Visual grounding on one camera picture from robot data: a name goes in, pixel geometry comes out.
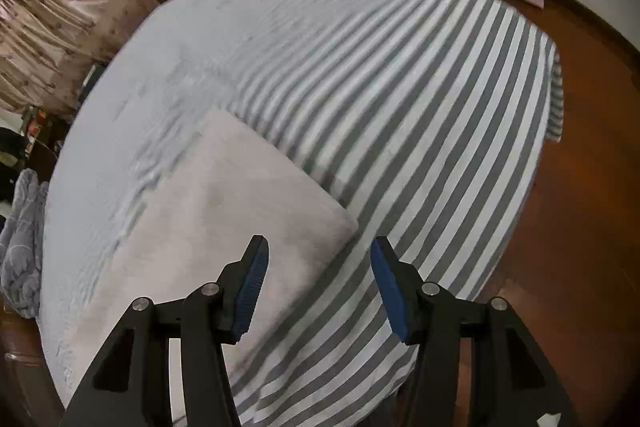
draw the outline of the striped bed sheet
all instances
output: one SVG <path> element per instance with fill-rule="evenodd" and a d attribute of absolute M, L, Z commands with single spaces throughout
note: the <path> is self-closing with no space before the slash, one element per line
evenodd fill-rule
<path fill-rule="evenodd" d="M 563 113 L 555 44 L 500 0 L 164 4 L 90 95 L 52 180 L 49 304 L 38 323 L 63 401 L 70 354 L 62 330 L 122 238 L 110 219 L 148 183 L 141 157 L 153 151 L 154 179 L 170 172 L 184 150 L 176 144 L 193 139 L 212 106 L 286 154 L 359 223 L 306 298 L 230 375 L 242 424 L 261 427 L 353 425 L 404 381 L 417 353 L 390 331 L 370 242 L 388 236 L 424 279 L 474 298 L 511 237 L 544 137 L 561 137 Z M 158 118 L 169 123 L 140 131 Z M 118 156 L 117 173 L 87 147 L 105 124 L 102 146 Z M 87 191 L 105 193 L 99 208 L 78 204 L 73 213 L 62 192 L 83 183 L 74 175 L 79 156 L 94 169 L 84 201 Z M 70 245 L 55 230 L 81 221 L 81 209 L 100 233 L 88 225 Z M 82 281 L 78 292 L 56 283 L 63 273 Z"/>

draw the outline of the curtain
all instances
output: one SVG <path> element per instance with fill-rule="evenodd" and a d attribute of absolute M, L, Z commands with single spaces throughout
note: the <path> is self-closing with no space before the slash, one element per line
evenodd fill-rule
<path fill-rule="evenodd" d="M 109 61 L 155 0 L 0 0 L 0 107 L 78 108 L 95 61 Z"/>

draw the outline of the wooden floor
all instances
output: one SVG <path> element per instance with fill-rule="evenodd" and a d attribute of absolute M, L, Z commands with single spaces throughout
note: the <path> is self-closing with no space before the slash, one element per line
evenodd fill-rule
<path fill-rule="evenodd" d="M 640 371 L 640 71 L 562 5 L 507 1 L 558 44 L 565 119 L 491 290 L 523 318 L 582 425 L 600 426 Z"/>

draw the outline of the curtain fold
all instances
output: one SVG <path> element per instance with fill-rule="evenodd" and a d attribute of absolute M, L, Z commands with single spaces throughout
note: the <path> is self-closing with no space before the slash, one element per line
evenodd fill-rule
<path fill-rule="evenodd" d="M 0 107 L 37 105 L 61 116 L 78 108 L 82 81 L 107 62 L 155 0 L 0 0 Z"/>

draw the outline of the silver bolt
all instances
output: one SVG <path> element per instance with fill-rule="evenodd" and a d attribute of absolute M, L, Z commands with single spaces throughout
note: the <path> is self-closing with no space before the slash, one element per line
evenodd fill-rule
<path fill-rule="evenodd" d="M 509 307 L 507 301 L 501 297 L 496 297 L 491 300 L 491 306 L 494 310 L 498 310 L 499 312 L 505 311 Z"/>
<path fill-rule="evenodd" d="M 215 295 L 219 291 L 220 291 L 220 286 L 218 286 L 214 282 L 208 282 L 208 283 L 206 283 L 206 285 L 204 285 L 202 288 L 200 288 L 200 292 L 203 295 L 206 295 L 208 297 L 210 297 L 212 295 Z"/>
<path fill-rule="evenodd" d="M 147 299 L 146 297 L 137 298 L 136 300 L 133 301 L 133 304 L 131 305 L 131 307 L 135 309 L 135 311 L 137 312 L 146 310 L 148 306 L 149 306 L 149 299 Z"/>
<path fill-rule="evenodd" d="M 438 286 L 434 282 L 426 282 L 422 285 L 422 293 L 430 297 L 433 297 L 434 295 L 437 295 L 438 293 L 440 293 L 440 286 Z"/>

